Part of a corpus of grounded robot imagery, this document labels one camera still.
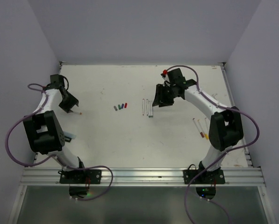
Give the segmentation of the yellow marker pen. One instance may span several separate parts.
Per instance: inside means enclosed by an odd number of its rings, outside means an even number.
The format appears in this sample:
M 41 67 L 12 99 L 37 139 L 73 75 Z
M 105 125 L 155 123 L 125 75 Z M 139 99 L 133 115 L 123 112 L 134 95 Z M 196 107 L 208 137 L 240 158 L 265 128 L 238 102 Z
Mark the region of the yellow marker pen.
M 198 124 L 199 124 L 199 126 L 200 126 L 200 129 L 201 129 L 201 131 L 202 131 L 203 135 L 204 135 L 204 136 L 205 136 L 205 138 L 208 140 L 208 139 L 209 139 L 208 134 L 207 134 L 207 133 L 206 133 L 206 131 L 204 130 L 204 128 L 203 128 L 203 126 L 202 126 L 202 124 L 201 124 L 201 121 L 200 121 L 200 120 L 198 120 Z

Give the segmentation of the pink marker pen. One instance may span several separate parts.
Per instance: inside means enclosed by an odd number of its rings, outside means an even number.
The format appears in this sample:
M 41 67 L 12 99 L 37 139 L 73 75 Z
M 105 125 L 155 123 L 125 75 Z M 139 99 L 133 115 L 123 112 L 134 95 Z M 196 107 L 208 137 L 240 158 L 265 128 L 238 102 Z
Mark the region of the pink marker pen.
M 205 124 L 206 124 L 207 129 L 209 129 L 209 127 L 210 127 L 210 123 L 209 123 L 208 118 L 205 118 Z

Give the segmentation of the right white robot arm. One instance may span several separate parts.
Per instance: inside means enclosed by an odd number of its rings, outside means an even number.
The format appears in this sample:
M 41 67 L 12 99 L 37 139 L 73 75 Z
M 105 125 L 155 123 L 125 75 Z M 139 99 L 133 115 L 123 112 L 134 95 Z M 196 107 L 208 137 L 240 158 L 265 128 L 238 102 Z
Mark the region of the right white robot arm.
M 214 179 L 216 171 L 227 150 L 243 138 L 243 125 L 237 107 L 220 104 L 199 86 L 199 79 L 187 80 L 180 68 L 173 66 L 161 73 L 164 82 L 156 85 L 153 106 L 166 107 L 174 104 L 175 98 L 193 104 L 209 119 L 208 137 L 210 148 L 205 158 L 199 163 L 198 178 L 203 183 Z

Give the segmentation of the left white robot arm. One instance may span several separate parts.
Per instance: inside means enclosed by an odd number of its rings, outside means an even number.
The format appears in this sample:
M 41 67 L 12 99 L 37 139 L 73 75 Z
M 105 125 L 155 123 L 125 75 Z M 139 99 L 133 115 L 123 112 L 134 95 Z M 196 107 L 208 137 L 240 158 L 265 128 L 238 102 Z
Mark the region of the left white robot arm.
M 53 158 L 63 171 L 71 171 L 71 179 L 82 183 L 87 177 L 84 164 L 65 146 L 65 134 L 53 110 L 58 106 L 65 113 L 71 113 L 72 108 L 79 105 L 79 100 L 65 86 L 66 82 L 68 80 L 63 75 L 51 75 L 50 83 L 43 87 L 35 114 L 25 118 L 23 125 L 33 152 Z

